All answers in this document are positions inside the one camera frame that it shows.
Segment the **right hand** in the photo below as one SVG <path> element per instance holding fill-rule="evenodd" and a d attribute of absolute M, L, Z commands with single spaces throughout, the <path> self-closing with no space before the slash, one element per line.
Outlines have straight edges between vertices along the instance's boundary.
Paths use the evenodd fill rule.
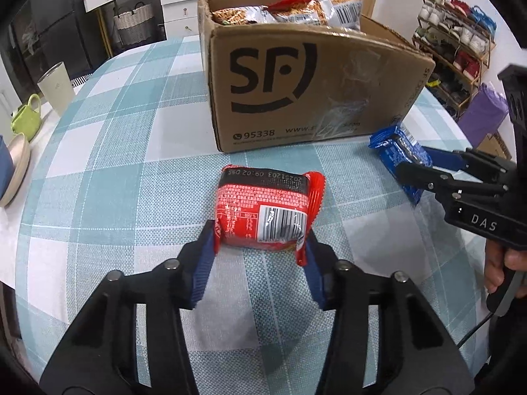
<path fill-rule="evenodd" d="M 492 240 L 487 240 L 485 244 L 484 284 L 488 293 L 494 293 L 504 283 L 505 268 L 526 272 L 526 251 L 513 250 Z"/>

